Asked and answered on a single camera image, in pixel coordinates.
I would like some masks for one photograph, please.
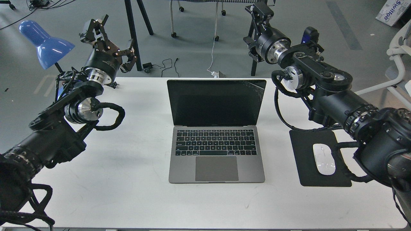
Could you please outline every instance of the chair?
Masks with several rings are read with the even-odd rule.
[[[218,12],[218,3],[221,2],[221,15],[225,16],[226,11],[224,10],[224,2],[234,2],[234,3],[256,3],[256,2],[261,2],[263,0],[184,0],[186,2],[216,2],[216,8],[215,8],[215,30],[217,30],[217,12]],[[184,12],[184,7],[181,6],[180,1],[177,0],[178,2],[178,9],[180,12]],[[171,37],[176,38],[177,33],[174,31],[174,22],[173,22],[173,0],[170,0],[170,18],[171,18]],[[214,36],[214,40],[218,41],[219,37],[217,35]]]
[[[381,83],[360,91],[355,92],[357,95],[365,94],[374,90],[387,88],[395,97],[397,97],[409,110],[411,110],[411,102],[405,98],[398,90],[403,90],[408,95],[411,95],[411,80],[405,81],[404,77],[410,74],[406,72],[406,66],[411,71],[410,62],[406,62],[404,66],[403,59],[410,60],[411,55],[411,20],[401,28],[398,33],[393,37],[390,42],[387,55],[390,56],[390,60],[394,60],[396,68],[393,66],[386,70],[386,77],[391,79],[385,83]]]

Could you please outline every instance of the cardboard box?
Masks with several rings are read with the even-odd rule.
[[[411,0],[387,0],[376,19],[392,26],[408,9]]]

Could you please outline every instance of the gray floor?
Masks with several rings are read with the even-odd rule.
[[[30,13],[25,1],[12,2],[17,7],[14,11],[7,5],[0,5],[0,28]],[[169,1],[143,2],[155,34],[148,34],[137,3],[132,1],[141,62],[161,65],[164,59],[179,58],[176,69],[180,77],[210,78],[207,69],[211,64],[215,3],[182,2],[185,11],[181,13],[174,1],[174,28],[178,38],[171,38]],[[307,26],[315,27],[320,32],[319,43],[325,49],[325,61],[350,73],[354,78],[352,90],[357,91],[387,81],[385,70],[393,65],[386,49],[398,28],[375,19],[384,2],[278,0],[272,7],[275,15],[271,25],[291,38],[293,44],[299,43]],[[226,3],[227,15],[222,17],[218,14],[217,34],[220,39],[215,43],[211,70],[221,71],[227,78],[250,77],[252,60],[242,40],[251,21],[251,16],[244,10],[246,5]],[[348,27],[337,24],[333,15],[338,10]],[[78,34],[82,32],[84,23],[105,14],[110,16],[105,25],[109,39],[125,49],[129,29],[123,1],[77,0],[57,9],[38,10],[26,19],[38,22],[51,36],[76,45],[59,61],[64,70],[69,70],[72,66],[80,69],[91,52],[90,45],[79,41]],[[18,25],[0,30],[0,153],[31,133],[28,123],[51,104],[53,91],[49,91],[49,86],[54,82],[54,75],[58,74],[54,67],[41,68],[35,48],[19,33]],[[256,77],[269,78],[277,69],[280,69],[278,65],[259,63]],[[161,69],[155,67],[150,74],[134,69],[118,76],[160,77]],[[172,68],[165,70],[163,77],[177,77],[177,74]],[[363,97],[380,108],[403,107],[387,90],[367,93]]]

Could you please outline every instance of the white table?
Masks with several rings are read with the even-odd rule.
[[[170,184],[173,121],[166,81],[117,78],[119,89],[105,87],[101,102],[126,111],[123,123],[108,132],[93,131],[86,151],[68,163],[44,168],[34,183],[53,187],[46,208],[55,227],[143,229],[388,229],[406,222],[395,208],[391,189],[375,181],[352,187],[303,187],[288,131],[276,115],[274,85],[267,79],[257,123],[266,175],[260,184]],[[308,121],[299,99],[280,95],[285,119],[301,128]],[[117,116],[104,111],[99,125]],[[338,141],[351,140],[338,131]],[[350,169],[354,149],[342,150]],[[42,221],[31,223],[46,226]]]

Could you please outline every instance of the laptop screen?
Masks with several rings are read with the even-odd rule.
[[[265,80],[168,80],[178,126],[256,125]]]

